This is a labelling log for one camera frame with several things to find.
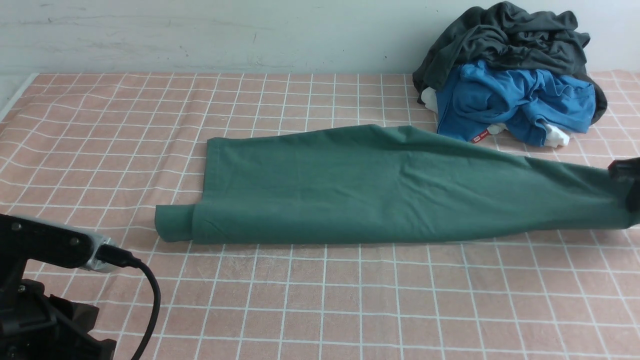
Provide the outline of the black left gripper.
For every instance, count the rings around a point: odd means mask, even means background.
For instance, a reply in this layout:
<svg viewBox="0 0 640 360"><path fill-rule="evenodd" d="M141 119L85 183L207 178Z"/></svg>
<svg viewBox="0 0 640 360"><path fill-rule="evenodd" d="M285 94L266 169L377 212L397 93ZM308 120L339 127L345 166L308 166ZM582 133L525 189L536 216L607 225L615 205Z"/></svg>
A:
<svg viewBox="0 0 640 360"><path fill-rule="evenodd" d="M45 286L24 279L26 259L1 258L0 358L2 360L112 360L116 341L92 337L96 306L46 296Z"/></svg>

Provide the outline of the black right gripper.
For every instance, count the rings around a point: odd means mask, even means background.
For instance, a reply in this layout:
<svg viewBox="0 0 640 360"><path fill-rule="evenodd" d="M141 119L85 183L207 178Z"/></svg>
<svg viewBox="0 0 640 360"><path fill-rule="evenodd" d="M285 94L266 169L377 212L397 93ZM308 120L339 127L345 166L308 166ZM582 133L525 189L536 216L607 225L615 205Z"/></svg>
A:
<svg viewBox="0 0 640 360"><path fill-rule="evenodd" d="M607 167L609 177L619 182L627 182L630 189L625 198L625 207L631 212L640 209L640 158L618 159Z"/></svg>

